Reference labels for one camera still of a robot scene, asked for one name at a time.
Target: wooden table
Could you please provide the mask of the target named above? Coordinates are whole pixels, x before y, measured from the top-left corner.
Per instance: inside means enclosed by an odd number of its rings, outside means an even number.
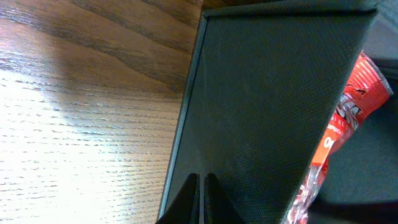
[[[225,2],[2,0],[0,222],[154,223],[201,9]]]

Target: dark gray fabric box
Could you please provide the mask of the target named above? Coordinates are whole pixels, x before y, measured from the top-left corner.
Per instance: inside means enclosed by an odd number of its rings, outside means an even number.
[[[284,221],[375,15],[374,1],[203,12],[159,216],[188,174],[214,173],[246,223]]]

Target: plastic packaging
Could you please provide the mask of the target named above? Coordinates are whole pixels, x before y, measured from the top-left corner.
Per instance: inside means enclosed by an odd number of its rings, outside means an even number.
[[[391,95],[392,90],[387,80],[371,59],[362,52],[319,142],[285,223],[307,223],[307,210],[326,177],[327,157],[337,151],[358,126],[363,124],[366,117],[383,105]]]

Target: red wrapper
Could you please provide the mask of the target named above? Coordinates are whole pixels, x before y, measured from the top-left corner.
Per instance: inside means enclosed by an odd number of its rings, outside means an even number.
[[[317,196],[328,170],[327,157],[337,151],[392,90],[382,73],[363,52],[349,76],[339,103],[319,142],[285,223],[307,223],[308,207]]]

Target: black fabric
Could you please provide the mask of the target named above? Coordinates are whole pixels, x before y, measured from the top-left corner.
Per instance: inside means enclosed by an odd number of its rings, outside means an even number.
[[[205,177],[204,215],[206,224],[244,224],[214,174]]]
[[[214,173],[246,223],[281,222],[373,16],[209,17],[167,206]]]
[[[251,4],[239,7],[206,10],[204,17],[209,16],[263,16],[294,14],[330,14],[331,12],[366,12],[375,10],[373,0],[289,0]]]
[[[378,9],[364,50],[379,67],[398,68],[398,1],[379,0]]]
[[[339,205],[316,200],[311,207],[309,224],[327,223],[397,223],[398,202]]]

